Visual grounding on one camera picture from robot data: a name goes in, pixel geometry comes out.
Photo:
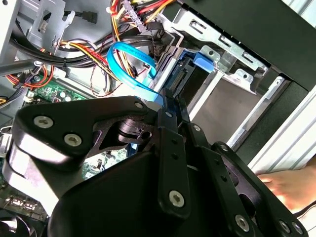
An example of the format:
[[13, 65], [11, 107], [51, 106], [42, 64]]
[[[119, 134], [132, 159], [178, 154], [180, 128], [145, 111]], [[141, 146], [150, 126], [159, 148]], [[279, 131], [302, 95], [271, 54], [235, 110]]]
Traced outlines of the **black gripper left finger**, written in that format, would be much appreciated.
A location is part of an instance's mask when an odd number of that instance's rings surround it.
[[183, 121], [188, 121], [183, 102], [168, 93], [148, 104], [123, 96], [29, 105], [15, 116], [3, 175], [51, 214], [61, 196], [83, 182], [87, 158], [137, 144], [140, 154], [158, 161], [158, 201], [168, 210], [170, 190], [189, 192], [185, 146], [178, 132]]

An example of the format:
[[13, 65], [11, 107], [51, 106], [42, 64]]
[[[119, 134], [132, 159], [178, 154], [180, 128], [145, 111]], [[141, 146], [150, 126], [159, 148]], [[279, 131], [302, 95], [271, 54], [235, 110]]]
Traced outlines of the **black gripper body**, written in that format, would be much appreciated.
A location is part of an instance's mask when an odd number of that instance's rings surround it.
[[236, 210], [221, 183], [186, 157], [133, 155], [67, 191], [48, 224], [50, 237], [233, 237]]

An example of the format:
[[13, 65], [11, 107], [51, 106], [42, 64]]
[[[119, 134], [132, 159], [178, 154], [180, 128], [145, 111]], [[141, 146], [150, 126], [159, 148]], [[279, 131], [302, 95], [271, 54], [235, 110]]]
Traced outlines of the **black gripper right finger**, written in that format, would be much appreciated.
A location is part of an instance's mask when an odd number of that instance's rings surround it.
[[223, 142], [213, 145], [189, 119], [185, 100], [175, 98], [188, 163], [202, 182], [199, 203], [211, 208], [219, 237], [307, 237], [297, 218]]

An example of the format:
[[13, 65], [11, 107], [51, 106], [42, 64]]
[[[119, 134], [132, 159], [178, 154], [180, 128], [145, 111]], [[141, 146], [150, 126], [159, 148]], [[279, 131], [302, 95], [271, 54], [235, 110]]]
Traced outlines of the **person's bare hand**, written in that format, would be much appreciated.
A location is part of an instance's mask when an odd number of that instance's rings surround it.
[[316, 159], [299, 170], [261, 174], [258, 178], [292, 212], [297, 213], [316, 200]]

